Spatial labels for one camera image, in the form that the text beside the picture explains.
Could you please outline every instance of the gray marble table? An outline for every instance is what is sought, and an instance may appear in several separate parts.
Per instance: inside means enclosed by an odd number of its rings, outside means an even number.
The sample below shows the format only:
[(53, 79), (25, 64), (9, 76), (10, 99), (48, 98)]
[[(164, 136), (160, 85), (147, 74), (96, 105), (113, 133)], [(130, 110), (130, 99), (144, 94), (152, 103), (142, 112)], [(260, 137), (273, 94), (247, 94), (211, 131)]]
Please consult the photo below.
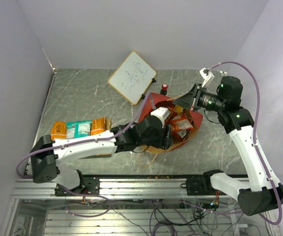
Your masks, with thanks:
[[(133, 106), (108, 85), (107, 80), (113, 72), (113, 69), (58, 69), (38, 137), (49, 134), (56, 120), (75, 121), (105, 116), (111, 118), (113, 126), (131, 121), (142, 102)], [(170, 97), (184, 94), (195, 82), (201, 82), (197, 70), (158, 70), (156, 80), (148, 90), (159, 93), (161, 84), (167, 83)], [(220, 80), (220, 74), (215, 72), (210, 92), (216, 91)], [(217, 121), (216, 113), (207, 115)], [(213, 169), (222, 169), (227, 174), (246, 173), (241, 157), (223, 127), (208, 122), (205, 117), (193, 139), (171, 152), (159, 154), (148, 168), (138, 165), (137, 156), (122, 152), (110, 158), (79, 159), (68, 165), (83, 174), (177, 175), (202, 174)], [(143, 153), (141, 162), (147, 164), (153, 156)]]

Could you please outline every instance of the label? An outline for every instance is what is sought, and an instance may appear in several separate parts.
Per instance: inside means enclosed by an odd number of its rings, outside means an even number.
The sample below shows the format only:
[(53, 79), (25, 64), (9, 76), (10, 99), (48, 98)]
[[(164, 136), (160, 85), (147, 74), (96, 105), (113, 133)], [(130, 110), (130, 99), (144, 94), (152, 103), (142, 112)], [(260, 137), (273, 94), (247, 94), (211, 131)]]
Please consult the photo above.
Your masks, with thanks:
[(181, 137), (184, 138), (187, 134), (185, 129), (180, 130), (179, 132), (177, 132), (177, 134)]
[(51, 139), (65, 139), (66, 138), (66, 123), (56, 121), (51, 129)]

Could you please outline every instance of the small bottle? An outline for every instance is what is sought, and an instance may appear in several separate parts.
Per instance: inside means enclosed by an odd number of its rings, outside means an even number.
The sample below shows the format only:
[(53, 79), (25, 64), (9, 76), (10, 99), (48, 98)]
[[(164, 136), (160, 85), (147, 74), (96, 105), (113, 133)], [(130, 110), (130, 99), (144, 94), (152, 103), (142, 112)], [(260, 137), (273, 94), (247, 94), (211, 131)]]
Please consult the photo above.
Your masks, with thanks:
[(160, 94), (166, 95), (168, 93), (168, 85), (166, 83), (162, 84)]

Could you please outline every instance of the whiteboard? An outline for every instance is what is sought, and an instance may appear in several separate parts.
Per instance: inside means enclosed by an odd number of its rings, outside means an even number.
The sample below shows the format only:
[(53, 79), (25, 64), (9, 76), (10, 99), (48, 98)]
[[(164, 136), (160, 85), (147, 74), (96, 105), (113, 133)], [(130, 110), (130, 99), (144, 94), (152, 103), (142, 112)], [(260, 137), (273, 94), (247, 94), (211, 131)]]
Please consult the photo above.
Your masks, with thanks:
[(136, 105), (156, 75), (157, 72), (136, 52), (131, 52), (110, 76), (108, 83), (130, 103)]

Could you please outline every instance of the red bottle cap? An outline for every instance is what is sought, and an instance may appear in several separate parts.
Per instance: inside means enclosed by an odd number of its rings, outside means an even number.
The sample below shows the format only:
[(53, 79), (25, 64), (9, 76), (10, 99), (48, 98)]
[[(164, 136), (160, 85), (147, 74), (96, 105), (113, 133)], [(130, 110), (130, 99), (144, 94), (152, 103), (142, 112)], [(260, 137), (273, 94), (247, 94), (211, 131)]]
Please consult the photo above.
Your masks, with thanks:
[(162, 88), (163, 90), (167, 90), (167, 89), (168, 89), (168, 85), (164, 83), (164, 84), (162, 84), (161, 88)]

